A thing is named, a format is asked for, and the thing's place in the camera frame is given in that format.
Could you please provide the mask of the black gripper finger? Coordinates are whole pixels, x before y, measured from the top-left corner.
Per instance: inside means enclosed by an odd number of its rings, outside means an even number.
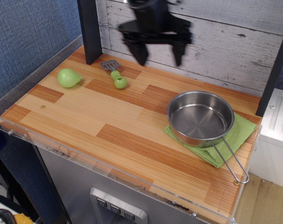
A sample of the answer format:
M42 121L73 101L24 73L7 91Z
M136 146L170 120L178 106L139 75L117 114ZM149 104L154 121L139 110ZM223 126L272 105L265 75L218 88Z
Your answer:
M139 65L144 66L149 56L146 47L146 39L125 39L125 44L128 46Z
M182 64L182 57L185 54L186 46L186 43L175 43L172 47L177 66L180 66Z

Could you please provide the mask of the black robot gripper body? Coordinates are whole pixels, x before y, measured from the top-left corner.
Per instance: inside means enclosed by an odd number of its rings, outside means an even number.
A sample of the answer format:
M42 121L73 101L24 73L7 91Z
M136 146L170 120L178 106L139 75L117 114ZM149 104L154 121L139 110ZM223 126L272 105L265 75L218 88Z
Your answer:
M128 0L135 20L118 30L126 44L191 44L191 23L173 16L167 0Z

